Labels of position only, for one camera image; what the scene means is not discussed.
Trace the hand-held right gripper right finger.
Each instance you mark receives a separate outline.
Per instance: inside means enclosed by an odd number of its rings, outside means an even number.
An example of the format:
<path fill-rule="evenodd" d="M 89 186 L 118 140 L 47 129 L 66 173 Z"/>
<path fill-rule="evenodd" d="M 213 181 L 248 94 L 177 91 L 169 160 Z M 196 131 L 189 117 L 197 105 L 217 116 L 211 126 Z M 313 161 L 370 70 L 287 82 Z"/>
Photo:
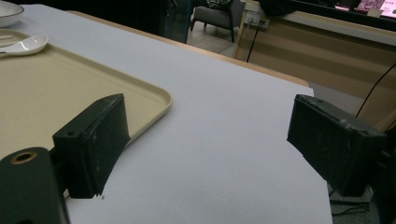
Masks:
<path fill-rule="evenodd" d="M 379 131 L 319 98 L 294 98 L 287 140 L 343 197 L 373 196 L 374 224 L 396 224 L 396 126 Z"/>

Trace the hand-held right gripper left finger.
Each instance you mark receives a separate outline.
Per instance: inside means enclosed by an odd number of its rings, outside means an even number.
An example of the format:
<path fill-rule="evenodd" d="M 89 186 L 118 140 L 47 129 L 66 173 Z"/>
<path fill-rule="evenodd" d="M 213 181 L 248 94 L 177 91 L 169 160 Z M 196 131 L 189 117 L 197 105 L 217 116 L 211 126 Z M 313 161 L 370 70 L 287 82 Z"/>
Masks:
<path fill-rule="evenodd" d="M 52 136 L 54 148 L 29 147 L 0 160 L 0 224 L 69 224 L 64 193 L 101 195 L 131 140 L 124 95 L 101 98 Z"/>

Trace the beige plastic tray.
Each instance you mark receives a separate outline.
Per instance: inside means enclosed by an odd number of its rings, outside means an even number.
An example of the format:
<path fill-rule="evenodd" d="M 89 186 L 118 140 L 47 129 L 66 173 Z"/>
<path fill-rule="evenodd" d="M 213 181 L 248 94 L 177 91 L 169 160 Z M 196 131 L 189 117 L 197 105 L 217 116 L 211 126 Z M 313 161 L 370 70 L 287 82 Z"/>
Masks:
<path fill-rule="evenodd" d="M 124 95 L 128 144 L 172 104 L 157 86 L 52 45 L 30 56 L 0 54 L 0 159 L 28 147 L 53 149 L 52 136 L 65 124 L 118 93 Z"/>

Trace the white ceramic spoon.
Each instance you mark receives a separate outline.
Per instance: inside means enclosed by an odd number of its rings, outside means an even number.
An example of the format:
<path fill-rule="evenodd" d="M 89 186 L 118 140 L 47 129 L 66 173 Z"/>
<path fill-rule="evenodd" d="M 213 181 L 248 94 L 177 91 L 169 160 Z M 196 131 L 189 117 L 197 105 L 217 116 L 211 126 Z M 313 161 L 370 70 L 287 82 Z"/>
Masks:
<path fill-rule="evenodd" d="M 0 54 L 25 56 L 38 53 L 49 43 L 47 35 L 33 35 L 16 42 L 8 42 L 0 45 Z"/>

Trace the white dark-rimmed bowl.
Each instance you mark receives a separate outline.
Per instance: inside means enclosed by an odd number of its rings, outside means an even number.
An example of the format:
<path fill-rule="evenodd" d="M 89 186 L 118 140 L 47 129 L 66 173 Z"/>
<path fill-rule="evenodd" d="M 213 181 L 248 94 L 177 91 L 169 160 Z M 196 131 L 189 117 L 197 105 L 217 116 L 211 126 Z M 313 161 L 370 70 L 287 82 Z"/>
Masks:
<path fill-rule="evenodd" d="M 0 0 L 0 28 L 18 22 L 23 12 L 24 8 L 22 6 Z"/>

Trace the wooden table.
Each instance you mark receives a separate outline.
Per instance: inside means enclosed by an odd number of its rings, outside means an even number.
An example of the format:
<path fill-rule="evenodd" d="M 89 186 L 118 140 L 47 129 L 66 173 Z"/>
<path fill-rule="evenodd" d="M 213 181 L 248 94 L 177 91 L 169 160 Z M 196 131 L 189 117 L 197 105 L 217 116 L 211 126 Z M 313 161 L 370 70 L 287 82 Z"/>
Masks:
<path fill-rule="evenodd" d="M 250 63 L 245 63 L 245 62 L 242 62 L 242 61 L 238 61 L 238 60 L 236 60 L 234 58 L 223 56 L 223 55 L 220 55 L 218 53 L 214 53 L 214 52 L 211 52 L 211 51 L 208 51 L 208 50 L 205 50 L 205 49 L 199 49 L 199 48 L 196 48 L 196 47 L 193 47 L 193 46 L 189 46 L 187 44 L 183 44 L 183 43 L 171 40 L 171 39 L 167 39 L 165 37 L 153 35 L 153 34 L 150 34 L 150 33 L 147 33 L 147 32 L 143 32 L 143 31 L 140 31 L 140 30 L 136 30 L 135 28 L 131 28 L 131 27 L 128 27 L 128 26 L 125 26 L 125 25 L 122 25 L 122 24 L 118 24 L 118 23 L 115 23 L 113 21 L 107 21 L 107 20 L 104 20 L 104 19 L 101 19 L 101 18 L 97 18 L 97 17 L 94 17 L 92 15 L 89 15 L 89 14 L 86 14 L 86 13 L 83 13 L 83 12 L 79 12 L 79 11 L 75 11 L 75 10 L 66 10 L 66 12 L 74 14 L 74 15 L 77 15 L 77 16 L 80 16 L 82 18 L 85 18 L 85 19 L 88 19 L 88 20 L 91 20 L 91 21 L 96 21 L 96 22 L 99 22 L 99 23 L 102 23 L 102 24 L 105 24 L 105 25 L 108 25 L 108 26 L 111 26 L 111 27 L 114 27 L 114 28 L 117 28 L 117 29 L 121 29 L 121 30 L 127 31 L 129 33 L 134 33 L 136 35 L 142 35 L 144 37 L 155 39 L 155 40 L 158 40 L 160 42 L 163 42 L 163 43 L 166 43 L 166 44 L 170 44 L 172 46 L 177 46 L 177 47 L 182 48 L 182 49 L 186 49 L 186 50 L 189 50 L 189 51 L 192 51 L 192 52 L 196 52 L 196 53 L 208 56 L 210 58 L 214 58 L 214 59 L 217 59 L 217 60 L 220 60 L 220 61 L 224 61 L 226 63 L 231 63 L 231 64 L 234 64 L 234 65 L 238 65 L 238 66 L 244 67 L 246 69 L 253 70 L 253 71 L 265 74 L 267 76 L 281 78 L 281 79 L 287 80 L 289 82 L 292 82 L 292 83 L 295 83 L 295 84 L 298 84 L 298 85 L 309 87 L 308 82 L 303 80 L 303 79 L 300 79 L 300 78 L 297 78 L 297 77 L 293 77 L 293 76 L 289 76 L 289 75 L 286 75 L 286 74 L 283 74 L 283 73 L 280 73 L 280 72 L 277 72 L 277 71 L 274 71 L 274 70 L 271 70 L 271 69 L 268 69 L 268 68 L 260 67 L 258 65 L 254 65 L 254 64 L 250 64 Z"/>

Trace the light wooden counter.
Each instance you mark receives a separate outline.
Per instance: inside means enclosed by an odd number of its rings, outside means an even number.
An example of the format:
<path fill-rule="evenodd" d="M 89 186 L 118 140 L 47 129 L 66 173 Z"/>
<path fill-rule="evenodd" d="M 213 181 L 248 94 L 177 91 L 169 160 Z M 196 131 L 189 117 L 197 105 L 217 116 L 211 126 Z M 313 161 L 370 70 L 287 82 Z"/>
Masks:
<path fill-rule="evenodd" d="M 396 22 L 384 30 L 300 11 L 243 24 L 234 57 L 354 96 L 351 111 L 385 131 L 396 126 Z"/>

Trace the pale table cover sheet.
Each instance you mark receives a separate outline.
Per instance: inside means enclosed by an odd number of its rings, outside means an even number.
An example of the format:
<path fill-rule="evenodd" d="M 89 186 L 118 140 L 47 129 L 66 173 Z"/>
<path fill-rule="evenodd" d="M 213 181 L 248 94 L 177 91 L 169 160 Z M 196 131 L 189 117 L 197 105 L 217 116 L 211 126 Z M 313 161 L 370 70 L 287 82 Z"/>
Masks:
<path fill-rule="evenodd" d="M 72 224 L 332 224 L 326 182 L 287 140 L 307 86 L 219 55 L 43 5 L 17 30 L 156 84 L 170 110 L 122 154 Z"/>

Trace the lit monitor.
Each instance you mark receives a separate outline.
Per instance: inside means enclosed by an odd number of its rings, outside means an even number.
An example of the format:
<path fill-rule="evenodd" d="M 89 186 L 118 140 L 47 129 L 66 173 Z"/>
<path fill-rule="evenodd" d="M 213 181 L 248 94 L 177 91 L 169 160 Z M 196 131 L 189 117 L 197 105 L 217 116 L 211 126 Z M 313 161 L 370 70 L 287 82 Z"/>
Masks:
<path fill-rule="evenodd" d="M 372 17 L 396 19 L 396 0 L 360 0 L 355 10 Z"/>

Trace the dark bag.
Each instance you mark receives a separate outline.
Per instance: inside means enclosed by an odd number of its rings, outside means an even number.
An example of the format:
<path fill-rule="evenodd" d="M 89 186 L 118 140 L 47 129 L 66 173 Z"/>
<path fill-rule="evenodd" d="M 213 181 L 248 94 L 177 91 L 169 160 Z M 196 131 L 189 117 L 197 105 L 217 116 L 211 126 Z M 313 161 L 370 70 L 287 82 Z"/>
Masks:
<path fill-rule="evenodd" d="M 290 0 L 259 0 L 259 2 L 268 17 L 281 17 L 297 10 Z"/>

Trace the dark cabinet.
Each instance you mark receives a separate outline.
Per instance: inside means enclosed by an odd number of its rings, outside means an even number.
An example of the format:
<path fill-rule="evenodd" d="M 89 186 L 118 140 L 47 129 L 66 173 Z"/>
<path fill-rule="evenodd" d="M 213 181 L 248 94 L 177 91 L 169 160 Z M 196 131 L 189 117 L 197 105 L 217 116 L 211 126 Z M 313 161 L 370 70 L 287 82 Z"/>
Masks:
<path fill-rule="evenodd" d="M 187 43 L 191 20 L 192 0 L 166 0 L 164 36 Z"/>

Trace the white wall socket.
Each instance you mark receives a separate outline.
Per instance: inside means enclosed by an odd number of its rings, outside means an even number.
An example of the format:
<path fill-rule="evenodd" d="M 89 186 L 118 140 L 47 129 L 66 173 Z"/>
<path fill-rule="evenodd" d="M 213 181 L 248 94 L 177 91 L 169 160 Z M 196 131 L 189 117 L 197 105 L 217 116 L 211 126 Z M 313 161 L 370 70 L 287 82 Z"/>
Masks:
<path fill-rule="evenodd" d="M 267 29 L 270 20 L 258 12 L 248 11 L 245 15 L 245 24 Z"/>

